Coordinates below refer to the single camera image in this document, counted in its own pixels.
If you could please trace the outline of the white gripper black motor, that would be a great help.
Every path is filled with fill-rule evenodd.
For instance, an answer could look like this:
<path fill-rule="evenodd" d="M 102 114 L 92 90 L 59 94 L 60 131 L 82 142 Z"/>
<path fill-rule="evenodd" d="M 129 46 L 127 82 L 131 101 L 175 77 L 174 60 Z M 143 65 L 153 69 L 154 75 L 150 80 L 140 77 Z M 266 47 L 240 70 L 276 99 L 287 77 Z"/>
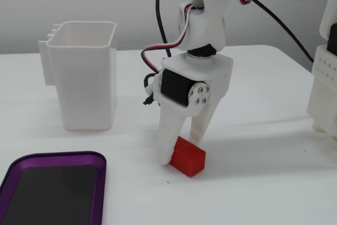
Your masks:
<path fill-rule="evenodd" d="M 201 141 L 221 99 L 229 90 L 233 60 L 216 54 L 181 53 L 161 61 L 154 78 L 154 100 L 161 106 L 158 151 L 160 165 L 171 161 L 186 116 L 175 109 L 201 109 L 191 120 L 190 141 Z"/>

